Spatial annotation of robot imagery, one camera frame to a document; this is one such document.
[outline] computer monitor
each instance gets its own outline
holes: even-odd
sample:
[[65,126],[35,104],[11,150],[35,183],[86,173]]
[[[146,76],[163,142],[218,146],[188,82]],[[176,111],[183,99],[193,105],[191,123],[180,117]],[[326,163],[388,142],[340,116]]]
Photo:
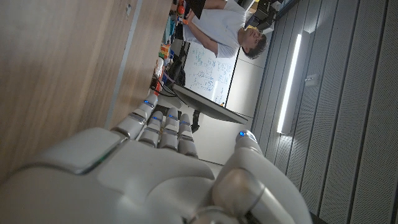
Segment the computer monitor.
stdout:
[[239,124],[246,124],[248,120],[233,111],[189,90],[188,88],[174,84],[173,91],[181,98],[189,107],[214,119],[229,121]]
[[185,0],[188,6],[192,9],[193,13],[200,19],[201,11],[205,7],[206,0]]

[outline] dark hair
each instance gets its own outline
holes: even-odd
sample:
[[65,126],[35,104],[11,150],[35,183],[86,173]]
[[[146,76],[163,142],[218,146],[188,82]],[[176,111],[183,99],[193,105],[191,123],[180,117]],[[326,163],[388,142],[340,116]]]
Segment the dark hair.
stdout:
[[245,54],[246,56],[248,56],[248,58],[250,58],[250,59],[256,59],[256,58],[258,58],[258,56],[260,56],[260,54],[262,54],[262,53],[266,50],[266,47],[267,47],[267,37],[266,37],[265,34],[262,34],[261,36],[262,36],[262,38],[261,38],[261,40],[258,42],[256,48],[251,49],[249,52],[245,52],[244,49],[243,49],[243,47],[242,47],[242,50],[243,50],[244,54]]

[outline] whiteboard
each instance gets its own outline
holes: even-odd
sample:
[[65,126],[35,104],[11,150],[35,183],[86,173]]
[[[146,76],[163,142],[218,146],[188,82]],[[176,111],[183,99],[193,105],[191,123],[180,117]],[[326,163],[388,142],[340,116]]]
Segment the whiteboard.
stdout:
[[236,55],[232,58],[216,58],[202,45],[191,43],[185,61],[185,87],[222,104],[226,102]]

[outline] wooden wall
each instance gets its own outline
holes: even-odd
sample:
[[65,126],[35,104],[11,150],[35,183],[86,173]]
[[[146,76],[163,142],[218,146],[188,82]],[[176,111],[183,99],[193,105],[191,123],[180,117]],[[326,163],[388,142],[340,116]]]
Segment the wooden wall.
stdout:
[[171,0],[0,2],[0,179],[73,133],[105,126],[135,13],[110,125],[138,106],[149,89],[170,5]]

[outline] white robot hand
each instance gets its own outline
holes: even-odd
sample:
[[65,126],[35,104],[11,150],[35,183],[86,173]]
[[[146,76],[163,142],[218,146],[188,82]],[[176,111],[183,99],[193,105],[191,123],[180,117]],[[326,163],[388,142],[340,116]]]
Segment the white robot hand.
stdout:
[[215,179],[187,114],[157,97],[111,131],[84,130],[0,184],[0,223],[311,223],[298,190],[241,131]]

